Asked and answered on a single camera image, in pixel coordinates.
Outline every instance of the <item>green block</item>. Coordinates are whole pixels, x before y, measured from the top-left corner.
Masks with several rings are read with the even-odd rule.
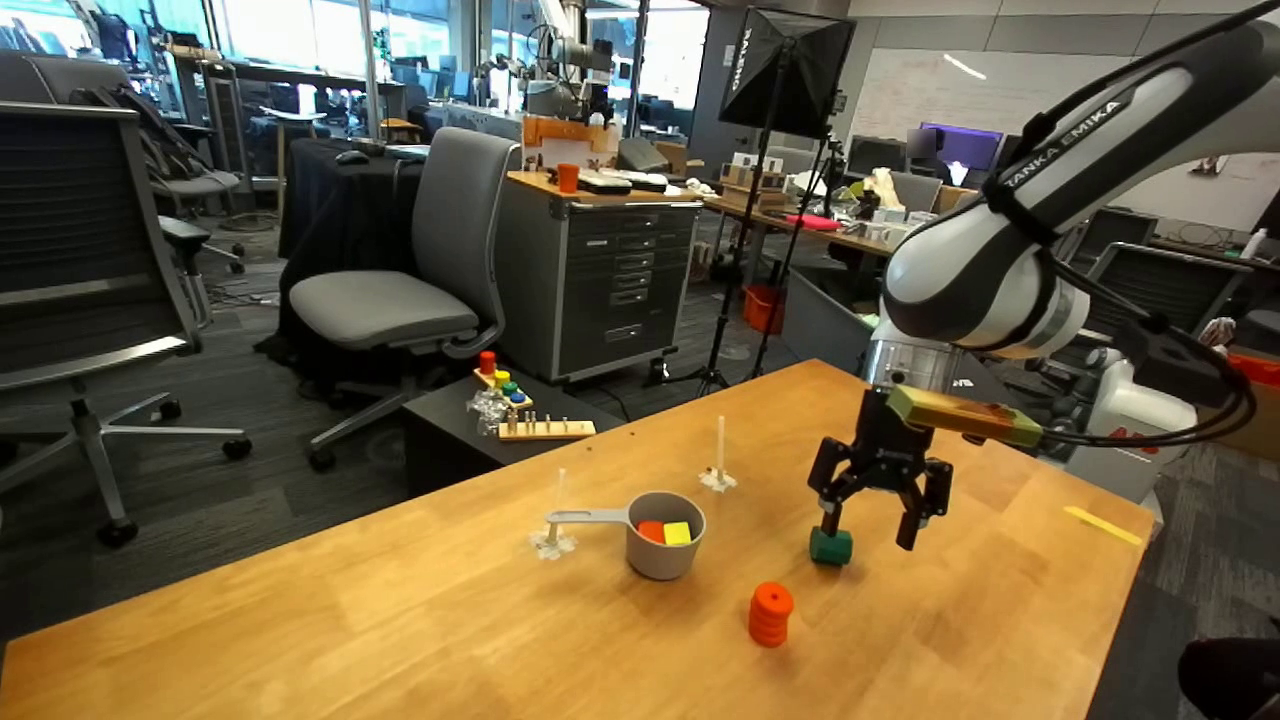
[[[849,565],[854,559],[854,536],[849,530],[838,530],[836,537],[820,528],[809,530],[809,559],[819,565]]]

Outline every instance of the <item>light stand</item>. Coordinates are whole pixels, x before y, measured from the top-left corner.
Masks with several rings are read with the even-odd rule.
[[[746,195],[746,208],[742,211],[742,222],[739,223],[737,237],[733,241],[735,268],[739,268],[742,264],[742,243],[746,242],[746,232],[751,225],[751,211],[755,210],[755,201],[760,193],[760,176],[764,172],[764,154],[769,147],[769,136],[773,133],[773,123],[777,119],[778,113],[778,99],[782,95],[782,85],[787,77],[787,69],[791,64],[791,54],[795,50],[795,38],[783,38],[782,47],[778,54],[777,77],[773,81],[773,92],[769,95],[769,109],[764,117],[764,127],[760,129],[760,152],[755,159],[755,172],[751,173],[751,190]],[[692,373],[687,373],[677,378],[666,378],[658,384],[681,383],[696,379],[699,383],[698,395],[695,397],[703,397],[710,392],[712,386],[719,386],[726,389],[728,388],[728,380],[724,379],[724,373],[722,373],[717,365],[719,364],[721,345],[724,342],[724,328],[728,327],[728,311],[732,306],[733,296],[739,291],[737,284],[735,273],[727,273],[724,279],[724,299],[721,300],[721,314],[716,318],[716,336],[712,340],[712,351],[707,357],[707,364]]]
[[[836,159],[836,152],[838,152],[837,142],[832,141],[832,143],[831,143],[831,150],[832,150],[831,155],[827,156],[826,161],[822,161],[822,152],[823,152],[823,150],[827,149],[827,140],[828,138],[829,138],[829,127],[828,127],[828,136],[823,137],[820,141],[818,141],[818,154],[814,155],[814,158],[813,158],[813,169],[810,170],[810,174],[809,174],[809,184],[805,187],[804,196],[800,199],[800,206],[796,209],[796,222],[791,225],[791,242],[787,243],[787,254],[782,259],[782,269],[778,272],[778,287],[780,288],[786,282],[787,269],[791,266],[791,254],[795,252],[796,238],[800,237],[800,228],[804,227],[804,211],[809,206],[809,202],[813,201],[813,191],[814,191],[814,188],[818,187],[818,178],[824,178],[824,182],[827,179],[829,179],[829,178],[827,178],[827,176],[829,174],[828,170],[832,167],[835,159]],[[827,202],[827,211],[829,213],[831,211],[831,186],[829,184],[827,186],[827,195],[824,197],[824,201]],[[758,378],[758,377],[760,377],[760,375],[764,374],[764,354],[769,348],[769,331],[773,329],[773,320],[774,320],[774,318],[777,318],[778,306],[780,305],[782,305],[782,292],[781,292],[781,290],[780,290],[777,297],[773,300],[773,305],[769,306],[769,319],[765,320],[765,323],[764,323],[764,332],[760,333],[760,345],[755,348],[755,364],[751,365],[751,372],[748,373],[748,375],[745,378],[742,378],[742,382],[750,380],[753,378]]]

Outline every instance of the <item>black side table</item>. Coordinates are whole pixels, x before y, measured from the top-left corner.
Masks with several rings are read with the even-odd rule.
[[[591,420],[603,433],[621,427],[622,420],[548,387],[534,378],[512,370],[511,377],[534,398],[539,420],[550,414],[553,420]],[[480,380],[466,377],[428,393],[401,410],[404,429],[404,475],[410,492],[426,495],[520,462],[527,457],[556,450],[576,441],[502,442],[498,436],[476,432],[480,415],[466,409],[466,402],[480,389]]]

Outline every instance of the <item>whiteboard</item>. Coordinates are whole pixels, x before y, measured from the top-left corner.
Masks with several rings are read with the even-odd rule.
[[[1021,135],[1032,115],[1130,60],[963,50],[946,55],[987,79],[955,67],[941,50],[873,50],[850,137],[906,140],[906,132],[922,122]]]
[[[1021,135],[1032,115],[1130,61],[1116,55],[964,50],[946,55],[987,79],[964,72],[941,50],[873,50],[850,142],[855,135],[906,140],[908,131],[922,122]],[[1235,155],[1215,178],[1190,174],[1193,165],[1153,176],[1112,204],[1248,232],[1280,191],[1280,155]]]

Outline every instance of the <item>purple screen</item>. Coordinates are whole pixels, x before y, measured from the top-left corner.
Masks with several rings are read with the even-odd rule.
[[[942,131],[945,145],[942,150],[938,150],[938,159],[943,163],[960,163],[970,170],[991,169],[991,163],[996,159],[996,150],[1000,149],[1000,138],[1002,137],[998,132],[940,126],[937,123],[920,123],[920,128],[937,128]]]

